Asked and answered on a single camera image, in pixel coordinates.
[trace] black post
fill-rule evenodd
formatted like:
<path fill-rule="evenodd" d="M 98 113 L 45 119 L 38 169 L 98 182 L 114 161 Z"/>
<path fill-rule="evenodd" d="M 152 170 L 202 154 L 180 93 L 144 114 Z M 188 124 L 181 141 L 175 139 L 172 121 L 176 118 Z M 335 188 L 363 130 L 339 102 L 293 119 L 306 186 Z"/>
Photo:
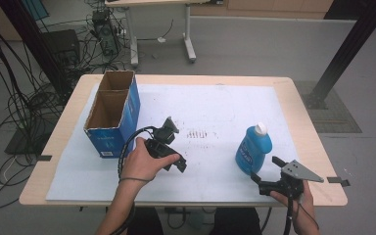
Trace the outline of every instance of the black post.
<path fill-rule="evenodd" d="M 304 95 L 303 98 L 307 108 L 326 109 L 324 100 L 328 93 L 375 28 L 376 0 L 371 0 L 312 92 Z"/>
<path fill-rule="evenodd" d="M 38 25 L 25 8 L 23 1 L 0 0 L 0 7 L 23 39 L 38 65 L 47 75 L 63 105 L 66 104 L 72 93 L 72 87 L 68 84 L 63 69 L 54 59 Z"/>

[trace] white bottle cap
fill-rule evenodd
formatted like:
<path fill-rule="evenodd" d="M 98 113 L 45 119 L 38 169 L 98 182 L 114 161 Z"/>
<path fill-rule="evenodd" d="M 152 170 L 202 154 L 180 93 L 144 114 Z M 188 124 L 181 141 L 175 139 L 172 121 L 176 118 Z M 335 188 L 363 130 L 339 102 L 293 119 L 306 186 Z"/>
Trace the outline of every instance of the white bottle cap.
<path fill-rule="evenodd" d="M 260 136 L 266 135 L 267 127 L 265 126 L 265 124 L 263 124 L 263 122 L 259 122 L 255 127 L 255 132 Z"/>

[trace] table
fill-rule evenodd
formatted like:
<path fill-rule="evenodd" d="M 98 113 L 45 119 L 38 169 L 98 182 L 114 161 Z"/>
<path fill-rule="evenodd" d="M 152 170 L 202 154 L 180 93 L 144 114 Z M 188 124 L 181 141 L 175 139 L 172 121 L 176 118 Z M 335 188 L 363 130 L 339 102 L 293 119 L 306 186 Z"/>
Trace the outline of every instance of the table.
<path fill-rule="evenodd" d="M 139 6 L 152 6 L 152 5 L 175 5 L 175 4 L 183 4 L 185 5 L 185 32 L 183 33 L 183 38 L 185 42 L 185 47 L 188 52 L 188 58 L 191 63 L 194 63 L 197 59 L 194 47 L 192 46 L 191 37 L 190 37 L 190 15 L 191 15 L 191 7 L 190 5 L 193 3 L 205 3 L 209 0 L 119 0 L 114 2 L 107 2 L 106 6 L 110 8 L 122 8 L 124 9 L 124 13 L 126 15 L 127 20 L 127 30 L 129 33 L 130 38 L 130 63 L 136 68 L 139 64 L 138 59 L 138 49 L 137 49 L 137 39 L 134 33 L 134 25 L 132 19 L 132 11 L 133 7 Z"/>
<path fill-rule="evenodd" d="M 74 201 L 47 201 L 46 195 L 55 176 L 56 168 L 71 137 L 74 126 L 84 108 L 90 92 L 102 78 L 100 74 L 84 75 L 74 89 L 70 100 L 60 117 L 42 155 L 52 156 L 49 162 L 38 162 L 26 183 L 20 196 L 23 205 L 69 205 L 69 206 L 105 206 L 106 202 L 74 202 Z M 153 75 L 137 74 L 138 84 L 183 84 L 183 85 L 242 85 L 242 86 L 271 86 L 289 126 L 301 164 L 315 171 L 321 177 L 336 176 L 322 143 L 311 123 L 306 108 L 295 87 L 287 77 L 260 77 L 260 76 L 206 76 L 206 75 Z M 309 182 L 316 206 L 344 206 L 348 199 L 340 184 L 323 184 Z M 244 206 L 209 204 L 198 206 Z M 268 206 L 256 203 L 253 206 Z"/>

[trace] cardboard box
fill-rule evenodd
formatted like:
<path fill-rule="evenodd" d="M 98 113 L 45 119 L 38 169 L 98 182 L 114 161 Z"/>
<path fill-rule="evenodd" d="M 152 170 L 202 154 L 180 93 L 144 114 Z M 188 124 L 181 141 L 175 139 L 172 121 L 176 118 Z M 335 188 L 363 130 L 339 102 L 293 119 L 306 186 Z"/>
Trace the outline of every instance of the cardboard box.
<path fill-rule="evenodd" d="M 106 71 L 84 131 L 102 158 L 118 158 L 136 131 L 140 99 L 134 71 Z M 133 141 L 127 149 L 133 149 Z"/>

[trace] black pants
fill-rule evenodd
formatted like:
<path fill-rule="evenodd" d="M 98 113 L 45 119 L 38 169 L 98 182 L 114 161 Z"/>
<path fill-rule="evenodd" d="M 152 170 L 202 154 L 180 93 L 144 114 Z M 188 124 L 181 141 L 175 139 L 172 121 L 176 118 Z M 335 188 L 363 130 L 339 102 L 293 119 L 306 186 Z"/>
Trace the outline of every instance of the black pants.
<path fill-rule="evenodd" d="M 129 235 L 164 235 L 155 208 L 136 208 L 127 229 Z M 261 235 L 259 215 L 254 208 L 218 208 L 210 235 Z"/>

